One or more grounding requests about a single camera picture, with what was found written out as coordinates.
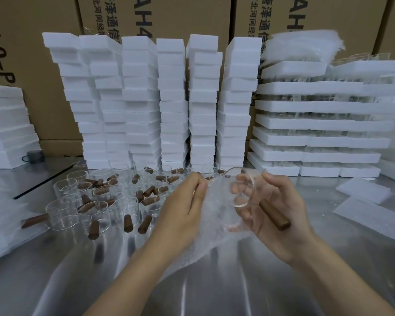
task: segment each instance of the metal table surface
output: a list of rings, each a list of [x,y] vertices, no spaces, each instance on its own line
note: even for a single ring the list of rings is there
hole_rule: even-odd
[[[315,231],[395,307],[395,241],[332,213],[348,198],[335,190],[347,179],[293,180]],[[376,182],[393,191],[382,206],[395,211],[395,181],[381,176]],[[50,181],[21,201],[40,212],[54,198]],[[84,236],[73,245],[47,231],[0,259],[0,316],[81,315],[145,240],[146,236],[113,227],[96,241]],[[322,313],[303,278],[250,237],[222,244],[163,279],[142,315]]]
[[[79,158],[46,157],[43,163],[26,163],[14,169],[0,169],[0,178],[5,180],[14,191],[14,197],[17,197],[66,171],[78,160]]]

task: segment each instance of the forearm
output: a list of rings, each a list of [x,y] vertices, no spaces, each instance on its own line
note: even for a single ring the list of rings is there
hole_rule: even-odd
[[[326,315],[395,315],[395,310],[372,290],[321,239],[316,238],[293,268],[305,275]]]
[[[170,260],[148,241],[84,316],[139,316]]]

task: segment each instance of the white foam sheet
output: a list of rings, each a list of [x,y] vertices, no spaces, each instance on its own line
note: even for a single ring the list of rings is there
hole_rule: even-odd
[[[350,197],[334,213],[395,239],[395,212],[384,207]]]
[[[337,190],[354,198],[376,204],[380,204],[392,195],[389,187],[368,182],[361,177],[348,180],[337,186]]]

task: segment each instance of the hand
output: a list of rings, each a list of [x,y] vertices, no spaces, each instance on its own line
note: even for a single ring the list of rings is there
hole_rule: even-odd
[[[238,214],[262,243],[280,260],[292,264],[299,258],[307,245],[316,238],[307,218],[306,205],[293,183],[287,176],[272,175],[263,172],[262,188],[249,206],[237,208]],[[259,207],[259,201],[265,198],[290,221],[291,227],[280,232]]]
[[[195,239],[207,187],[208,181],[192,172],[164,202],[149,242],[170,260]]]

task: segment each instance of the left hand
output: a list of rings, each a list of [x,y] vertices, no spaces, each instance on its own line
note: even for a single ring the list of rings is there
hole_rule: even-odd
[[[170,260],[176,258],[195,239],[208,181],[190,173],[164,202],[149,243]]]

